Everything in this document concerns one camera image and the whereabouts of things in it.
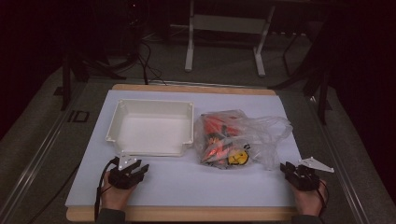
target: human hand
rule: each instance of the human hand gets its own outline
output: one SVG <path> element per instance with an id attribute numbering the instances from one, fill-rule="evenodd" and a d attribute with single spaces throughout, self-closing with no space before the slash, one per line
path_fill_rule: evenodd
<path id="1" fill-rule="evenodd" d="M 318 217 L 324 204 L 318 193 L 315 190 L 301 191 L 290 184 L 291 190 L 294 193 L 294 200 L 297 211 L 300 215 L 309 215 Z M 326 194 L 326 182 L 321 180 L 318 191 L 323 197 L 324 202 L 327 202 L 328 195 Z"/>
<path id="2" fill-rule="evenodd" d="M 121 210 L 123 211 L 128 203 L 128 199 L 137 185 L 130 189 L 117 189 L 108 183 L 108 176 L 110 172 L 107 171 L 104 176 L 104 185 L 102 186 L 102 208 Z"/>

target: table leg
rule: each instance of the table leg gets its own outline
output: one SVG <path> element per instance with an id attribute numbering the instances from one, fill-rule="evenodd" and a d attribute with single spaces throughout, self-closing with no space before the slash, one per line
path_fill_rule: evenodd
<path id="1" fill-rule="evenodd" d="M 265 77 L 264 65 L 262 64 L 262 46 L 264 45 L 265 37 L 267 37 L 268 35 L 268 30 L 270 28 L 271 19 L 273 18 L 274 11 L 275 11 L 275 6 L 272 6 L 268 13 L 267 20 L 265 21 L 265 24 L 262 27 L 262 38 L 260 40 L 260 43 L 257 47 L 254 47 L 253 49 L 254 59 L 256 61 L 257 72 L 259 77 Z"/>
<path id="2" fill-rule="evenodd" d="M 190 0 L 190 25 L 189 25 L 189 45 L 187 46 L 186 65 L 184 70 L 186 72 L 192 71 L 192 58 L 194 55 L 194 1 Z"/>

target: clear plastic bag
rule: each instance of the clear plastic bag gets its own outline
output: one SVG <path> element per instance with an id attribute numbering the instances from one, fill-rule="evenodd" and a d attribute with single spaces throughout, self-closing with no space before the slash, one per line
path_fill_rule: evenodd
<path id="1" fill-rule="evenodd" d="M 230 169 L 259 162 L 279 165 L 276 145 L 292 131 L 282 117 L 248 118 L 242 110 L 206 113 L 194 123 L 194 144 L 200 163 Z"/>

